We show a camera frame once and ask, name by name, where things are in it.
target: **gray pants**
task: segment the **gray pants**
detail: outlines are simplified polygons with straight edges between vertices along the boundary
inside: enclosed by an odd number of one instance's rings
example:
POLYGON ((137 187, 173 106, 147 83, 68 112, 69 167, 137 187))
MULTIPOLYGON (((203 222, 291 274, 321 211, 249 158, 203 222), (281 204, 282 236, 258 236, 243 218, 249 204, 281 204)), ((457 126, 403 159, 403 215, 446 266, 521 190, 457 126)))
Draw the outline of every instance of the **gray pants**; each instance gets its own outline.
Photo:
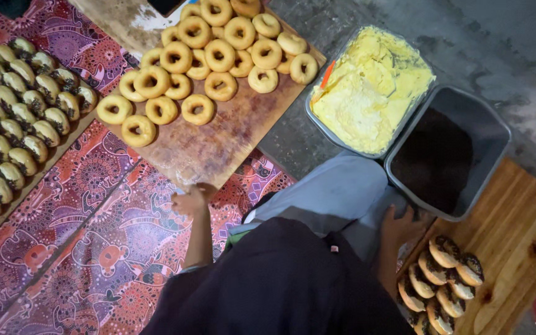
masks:
POLYGON ((402 216, 407 203, 388 186, 383 168, 373 160, 343 151, 279 191, 232 233, 253 228, 271 217, 295 219, 318 236, 341 231, 355 253, 371 263, 379 248, 383 215, 392 203, 396 205, 396 217, 402 216))

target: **fried donut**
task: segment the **fried donut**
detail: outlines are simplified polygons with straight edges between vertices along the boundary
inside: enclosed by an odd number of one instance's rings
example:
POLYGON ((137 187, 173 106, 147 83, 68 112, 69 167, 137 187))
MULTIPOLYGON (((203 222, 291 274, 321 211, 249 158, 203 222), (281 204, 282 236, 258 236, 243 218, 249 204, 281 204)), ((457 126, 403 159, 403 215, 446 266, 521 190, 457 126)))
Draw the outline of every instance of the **fried donut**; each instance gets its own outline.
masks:
POLYGON ((8 42, 8 45, 10 48, 12 48, 12 50, 14 50, 16 57, 23 60, 30 58, 30 56, 36 53, 34 44, 22 37, 13 38, 10 42, 8 42))
POLYGON ((27 104, 17 103, 11 105, 11 112, 16 121, 22 126, 22 129, 28 131, 38 119, 32 114, 27 104))
POLYGON ((74 90, 74 95, 78 99, 81 114, 90 113, 98 103, 98 95, 90 87, 80 86, 74 90))
POLYGON ((46 74, 36 76, 36 89, 45 97, 49 105, 55 104, 57 95, 61 92, 55 79, 46 74))
POLYGON ((203 94, 192 94, 183 100, 181 104, 183 119, 194 125, 205 125, 214 116, 214 103, 203 94), (202 107, 202 112, 194 114, 196 107, 202 107))
POLYGON ((51 78, 55 79, 62 91, 70 92, 80 86, 80 77, 67 69, 56 69, 50 74, 51 78))
POLYGON ((16 72, 17 74, 24 79, 26 84, 28 84, 29 87, 34 87, 34 83, 36 82, 36 75, 34 74, 34 71, 23 60, 14 60, 10 63, 10 69, 13 72, 16 72))
POLYGON ((148 66, 138 72, 133 87, 140 95, 152 99, 165 93, 170 85, 170 76, 160 66, 148 66))
POLYGON ((169 86, 164 95, 173 100, 185 99, 192 91, 190 80, 184 74, 171 74, 169 86))
POLYGON ((435 294, 442 308, 453 318, 461 317, 466 310, 466 303, 460 299, 448 285, 443 285, 435 294))
POLYGON ((17 59, 14 50, 8 47, 6 44, 0 44, 0 63, 4 66, 4 69, 10 68, 10 62, 17 59))
POLYGON ((210 26, 201 17, 190 16, 177 27, 179 39, 191 49, 202 49, 212 39, 210 26))
POLYGON ((181 8, 179 21, 183 21, 191 16, 202 17, 202 8, 199 4, 187 4, 181 8))
POLYGON ((4 111, 11 113, 11 105, 16 103, 18 103, 18 99, 11 88, 0 85, 0 104, 4 111))
POLYGON ((80 118, 78 99, 70 92, 59 93, 55 105, 67 115, 70 121, 76 121, 80 118))
POLYGON ((10 161, 15 164, 24 176, 34 176, 38 170, 36 162, 26 149, 13 148, 10 150, 10 161))
POLYGON ((270 14, 258 14, 251 20, 256 31, 267 38, 275 38, 280 34, 279 21, 270 14))
POLYGON ((230 0, 231 7, 237 15, 252 19, 261 10, 260 0, 230 0))
POLYGON ((291 79, 302 85, 309 84, 317 74, 317 61, 310 54, 295 56, 291 62, 291 79))
POLYGON ((22 147, 30 152, 38 163, 45 163, 49 155, 47 145, 38 137, 26 135, 22 139, 22 147))
POLYGON ((421 252, 418 263, 421 271, 431 283, 444 285, 447 282, 448 273, 446 269, 441 267, 427 250, 421 252))
POLYGON ((8 118, 6 120, 2 120, 0 126, 4 136, 8 138, 14 147, 17 147, 22 138, 24 138, 24 131, 22 130, 22 126, 19 124, 19 122, 8 118))
POLYGON ((210 68, 206 63, 204 50, 192 50, 192 67, 185 73, 191 79, 204 80, 210 74, 210 68))
POLYGON ((233 8, 229 0, 204 0, 200 4, 202 9, 202 19, 209 25, 222 27, 233 17, 233 8))
POLYGON ((5 179, 0 177, 0 203, 8 204, 14 198, 10 186, 5 179))
POLYGON ((475 297, 475 288, 467 285, 465 281, 460 278, 456 269, 448 270, 448 285, 452 292, 454 292, 460 299, 471 300, 475 297))
POLYGON ((225 40, 236 50, 245 50, 254 43, 256 28, 249 19, 234 17, 225 26, 225 40))
POLYGON ((294 56, 302 54, 307 50, 306 40, 291 33, 280 33, 276 39, 276 42, 278 42, 284 52, 294 56))
POLYGON ((186 73, 192 67, 192 51, 183 42, 167 44, 160 54, 160 66, 169 73, 186 73))
POLYGON ((154 141, 154 137, 156 136, 156 126, 144 115, 131 115, 128 116, 123 122, 123 125, 121 125, 121 136, 123 137, 123 141, 130 147, 145 147, 154 141))
POLYGON ((447 236, 438 235, 429 240, 429 252, 438 264, 444 268, 454 268, 458 265, 460 248, 447 236))
POLYGON ((159 96, 146 102, 146 116, 157 125, 166 125, 177 118, 177 105, 168 96, 159 96))
POLYGON ((450 335, 454 332, 454 318, 444 311, 437 299, 430 299, 428 301, 427 316, 429 323, 438 333, 450 335))
POLYGON ((32 55, 27 62, 37 75, 49 74, 57 68, 55 59, 42 51, 32 55))
POLYGON ((208 43, 204 49, 204 57, 210 69, 215 72, 227 72, 235 64, 235 50, 222 39, 208 43))
POLYGON ((34 134, 40 138, 49 148, 53 148, 59 145, 61 138, 59 133, 55 130, 55 127, 46 120, 40 120, 32 125, 34 134))
POLYGON ((291 63, 293 62, 293 59, 295 59, 295 56, 283 52, 280 64, 276 67, 276 71, 282 74, 291 73, 291 63))
POLYGON ((229 70, 233 77, 247 77, 254 67, 254 61, 251 60, 251 55, 245 50, 235 50, 234 65, 229 70))
POLYGON ((21 190, 26 182, 20 169, 10 162, 0 164, 0 176, 8 182, 8 185, 14 191, 21 190))
POLYGON ((179 39, 179 35, 177 34, 177 31, 178 31, 177 26, 166 27, 163 30, 163 32, 160 34, 160 40, 163 42, 164 47, 166 47, 167 44, 169 44, 170 42, 181 41, 179 39))
POLYGON ((70 120, 59 108, 52 107, 45 110, 45 120, 49 121, 59 135, 63 136, 70 133, 70 120))
POLYGON ((229 101, 237 93, 237 80, 228 72, 211 72, 204 82, 204 91, 211 99, 229 101))
POLYGON ((225 38, 225 28, 224 27, 212 27, 212 36, 214 39, 225 38))
POLYGON ((135 103, 146 101, 146 98, 136 92, 136 89, 133 87, 133 81, 138 77, 138 74, 137 70, 131 70, 130 72, 126 72, 119 80, 119 93, 135 103))
POLYGON ((438 335, 438 331, 429 323, 427 313, 419 313, 413 330, 417 335, 438 335))
POLYGON ((18 98, 21 98, 28 91, 24 79, 16 72, 4 73, 4 85, 11 88, 18 98))
POLYGON ((462 255, 460 262, 456 265, 456 271, 468 285, 480 286, 485 281, 483 266, 477 256, 471 253, 462 255))
POLYGON ((421 297, 429 299, 436 294, 436 286, 425 278, 417 263, 409 266, 409 279, 411 280, 411 285, 421 297))
POLYGON ((278 85, 278 73, 276 70, 264 70, 254 66, 249 72, 247 82, 257 93, 270 93, 278 85))
POLYGON ((140 60, 140 69, 146 66, 157 65, 160 60, 160 55, 163 52, 162 48, 154 48, 146 51, 140 60))
POLYGON ((251 48, 251 59, 261 69, 275 69, 280 64, 282 49, 271 39, 261 39, 251 48))
POLYGON ((404 304, 410 310, 415 312, 425 310, 425 299, 415 292, 409 281, 408 274, 404 274, 404 276, 398 280, 398 292, 400 293, 400 298, 402 298, 404 304))
POLYGON ((121 95, 107 95, 96 107, 98 117, 110 125, 121 125, 125 119, 133 114, 132 103, 121 95))
POLYGON ((45 102, 45 99, 39 91, 26 91, 26 93, 22 95, 22 100, 34 115, 39 116, 41 118, 43 115, 45 115, 47 103, 45 102))

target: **patterned mat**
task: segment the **patterned mat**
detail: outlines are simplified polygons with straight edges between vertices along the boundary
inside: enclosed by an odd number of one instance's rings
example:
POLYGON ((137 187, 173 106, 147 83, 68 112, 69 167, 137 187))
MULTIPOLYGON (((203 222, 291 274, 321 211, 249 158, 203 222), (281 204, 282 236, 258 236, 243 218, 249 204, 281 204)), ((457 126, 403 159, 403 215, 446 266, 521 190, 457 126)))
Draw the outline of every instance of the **patterned mat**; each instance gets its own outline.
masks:
MULTIPOLYGON (((24 36, 103 95, 137 61, 65 1, 0 15, 0 43, 24 36)), ((214 255, 263 194, 293 183, 254 151, 211 204, 214 255)), ((94 121, 0 227, 0 333, 138 333, 181 270, 188 222, 176 187, 94 121)))

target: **yellow cream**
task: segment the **yellow cream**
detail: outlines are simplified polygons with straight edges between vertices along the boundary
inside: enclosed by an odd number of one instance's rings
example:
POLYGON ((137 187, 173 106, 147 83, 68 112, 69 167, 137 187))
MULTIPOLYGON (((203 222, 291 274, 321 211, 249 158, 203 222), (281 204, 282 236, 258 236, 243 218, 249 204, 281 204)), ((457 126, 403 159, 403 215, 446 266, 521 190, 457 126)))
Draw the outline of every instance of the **yellow cream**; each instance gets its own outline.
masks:
POLYGON ((377 154, 435 78, 405 40, 366 27, 337 60, 311 109, 346 145, 377 154))

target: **gray plastic tray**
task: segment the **gray plastic tray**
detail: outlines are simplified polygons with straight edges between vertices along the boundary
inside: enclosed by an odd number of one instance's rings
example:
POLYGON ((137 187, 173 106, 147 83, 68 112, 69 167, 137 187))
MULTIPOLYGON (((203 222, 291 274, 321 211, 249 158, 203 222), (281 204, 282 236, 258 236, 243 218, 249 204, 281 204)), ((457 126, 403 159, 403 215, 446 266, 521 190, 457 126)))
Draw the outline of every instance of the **gray plastic tray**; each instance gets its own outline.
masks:
MULTIPOLYGON (((350 35, 350 37, 347 39, 347 42, 345 43, 345 45, 337 52, 337 56, 336 56, 336 61, 338 61, 340 59, 340 57, 342 56, 342 54, 346 51, 346 48, 347 46, 354 41, 354 39, 357 37, 357 35, 361 32, 361 30, 363 30, 363 28, 365 27, 375 27, 379 30, 382 30, 386 33, 389 33, 389 34, 392 34, 402 40, 405 40, 404 37, 400 36, 399 34, 396 34, 396 33, 392 33, 386 29, 383 29, 383 28, 380 28, 380 27, 377 27, 377 26, 364 26, 364 27, 359 27, 357 29, 355 29, 353 31, 353 33, 350 35)), ((406 41, 413 49, 417 50, 418 49, 410 42, 406 41)), ((431 70, 432 73, 434 73, 434 71, 432 70, 432 67, 431 65, 427 62, 427 60, 423 59, 425 61, 425 64, 428 66, 429 70, 431 70)), ((328 62, 326 62, 326 65, 330 65, 332 61, 329 60, 328 62)), ((326 73, 326 69, 328 68, 328 66, 324 66, 324 68, 322 69, 321 73, 320 73, 320 76, 318 77, 318 80, 316 80, 316 83, 317 85, 320 85, 320 83, 322 83, 322 80, 324 78, 324 74, 326 73)), ((424 97, 427 95, 427 92, 428 90, 433 86, 434 82, 436 82, 435 80, 433 80, 431 83, 429 83, 429 86, 428 88, 425 90, 425 92, 423 92, 422 95, 420 95, 419 97, 417 97, 415 99, 415 101, 413 102, 413 104, 409 107, 409 109, 407 110, 407 112, 404 114, 403 118, 400 120, 400 123, 398 124, 398 127, 396 128, 396 130, 394 131, 394 133, 392 134, 392 138, 390 139, 390 141, 388 142, 388 145, 386 146, 386 149, 382 150, 380 153, 377 153, 377 154, 372 154, 372 153, 364 153, 362 151, 358 151, 358 150, 355 150, 353 148, 351 148, 350 146, 346 145, 345 142, 343 142, 340 138, 338 138, 338 136, 332 132, 330 130, 330 128, 328 128, 325 124, 322 123, 322 121, 320 121, 320 119, 311 111, 311 108, 309 106, 310 104, 310 101, 311 101, 311 97, 313 96, 313 90, 307 95, 307 98, 306 98, 306 103, 305 103, 305 108, 306 108, 306 113, 307 113, 307 116, 310 118, 310 120, 317 126, 318 129, 320 129, 320 131, 322 131, 322 133, 324 134, 324 136, 329 139, 332 143, 334 143, 335 145, 341 147, 341 148, 345 148, 349 151, 352 151, 354 153, 357 153, 363 157, 367 157, 369 159, 379 159, 381 158, 382 156, 386 155, 386 152, 390 149, 390 147, 392 147, 392 144, 394 143, 394 141, 396 140, 396 138, 398 137, 398 135, 400 134, 400 132, 403 130, 404 126, 406 125, 407 121, 411 118, 411 116, 413 115, 414 111, 417 109, 417 107, 419 107, 419 104, 421 103, 421 101, 423 101, 424 97)))
POLYGON ((456 87, 438 85, 431 91, 405 132, 391 148, 384 160, 384 168, 391 182, 419 207, 448 221, 458 222, 464 220, 473 209, 481 192, 506 154, 510 140, 510 128, 483 99, 456 87), (471 171, 465 189, 458 197, 458 203, 453 213, 444 213, 421 200, 399 181, 391 170, 392 161, 398 150, 403 146, 429 106, 446 115, 452 122, 466 131, 471 136, 473 143, 474 157, 471 171))

